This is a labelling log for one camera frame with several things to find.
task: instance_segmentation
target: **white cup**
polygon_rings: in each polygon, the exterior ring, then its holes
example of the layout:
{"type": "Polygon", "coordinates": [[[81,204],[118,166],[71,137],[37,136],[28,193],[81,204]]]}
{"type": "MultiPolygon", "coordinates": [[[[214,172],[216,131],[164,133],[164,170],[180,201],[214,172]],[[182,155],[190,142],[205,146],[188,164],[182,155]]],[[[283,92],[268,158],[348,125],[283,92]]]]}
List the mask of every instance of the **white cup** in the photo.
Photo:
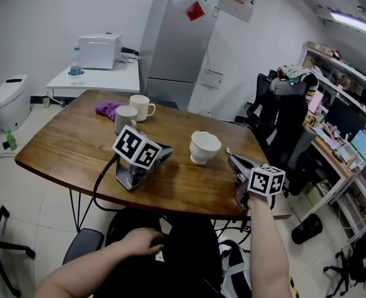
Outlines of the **white cup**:
{"type": "Polygon", "coordinates": [[[137,109],[128,105],[119,106],[115,109],[114,130],[120,134],[126,125],[136,128],[137,109]]]}
{"type": "Polygon", "coordinates": [[[194,132],[191,136],[191,161],[197,165],[205,165],[221,148],[221,142],[208,132],[194,132]]]}
{"type": "Polygon", "coordinates": [[[147,119],[147,117],[152,116],[155,112],[155,105],[150,104],[150,99],[143,95],[133,95],[130,97],[130,106],[137,109],[139,114],[137,115],[137,121],[142,122],[147,119]],[[153,107],[153,111],[151,114],[148,113],[149,106],[153,107]]]}

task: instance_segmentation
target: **white printer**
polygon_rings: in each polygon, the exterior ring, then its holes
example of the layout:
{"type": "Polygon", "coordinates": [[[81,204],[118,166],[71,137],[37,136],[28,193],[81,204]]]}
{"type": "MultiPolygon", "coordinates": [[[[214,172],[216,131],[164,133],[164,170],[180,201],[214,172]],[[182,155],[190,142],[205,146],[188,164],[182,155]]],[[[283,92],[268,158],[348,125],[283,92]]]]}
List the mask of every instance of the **white printer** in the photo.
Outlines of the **white printer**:
{"type": "Polygon", "coordinates": [[[121,35],[99,33],[78,38],[82,68],[112,69],[121,55],[121,35]]]}

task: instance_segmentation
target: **red sticker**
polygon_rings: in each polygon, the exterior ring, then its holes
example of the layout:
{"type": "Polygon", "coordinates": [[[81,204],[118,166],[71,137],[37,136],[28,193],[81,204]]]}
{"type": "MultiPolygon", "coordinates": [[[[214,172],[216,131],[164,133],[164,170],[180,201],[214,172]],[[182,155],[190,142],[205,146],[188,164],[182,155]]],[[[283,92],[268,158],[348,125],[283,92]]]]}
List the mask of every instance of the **red sticker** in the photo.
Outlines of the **red sticker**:
{"type": "Polygon", "coordinates": [[[196,20],[199,17],[202,17],[205,15],[205,12],[203,12],[201,5],[198,1],[196,1],[187,12],[187,16],[190,18],[191,21],[196,20]]]}

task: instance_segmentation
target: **purple cloth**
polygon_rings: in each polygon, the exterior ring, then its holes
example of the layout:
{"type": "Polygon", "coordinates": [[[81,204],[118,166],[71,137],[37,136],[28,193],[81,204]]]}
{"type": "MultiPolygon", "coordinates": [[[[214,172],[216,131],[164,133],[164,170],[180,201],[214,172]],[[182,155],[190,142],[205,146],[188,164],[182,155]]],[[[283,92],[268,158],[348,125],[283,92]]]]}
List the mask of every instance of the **purple cloth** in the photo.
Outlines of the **purple cloth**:
{"type": "Polygon", "coordinates": [[[115,121],[115,109],[123,105],[127,104],[124,104],[123,102],[106,102],[104,104],[96,105],[96,113],[115,121]]]}

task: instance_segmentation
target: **toilet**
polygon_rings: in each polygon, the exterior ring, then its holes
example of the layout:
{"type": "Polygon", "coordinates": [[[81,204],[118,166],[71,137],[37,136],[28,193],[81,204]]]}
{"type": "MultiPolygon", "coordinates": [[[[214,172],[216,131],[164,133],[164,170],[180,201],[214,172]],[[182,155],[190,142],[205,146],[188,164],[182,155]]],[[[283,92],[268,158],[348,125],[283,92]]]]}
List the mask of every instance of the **toilet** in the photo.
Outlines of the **toilet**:
{"type": "Polygon", "coordinates": [[[30,94],[27,75],[7,79],[0,87],[0,126],[4,132],[17,130],[28,118],[30,94]]]}

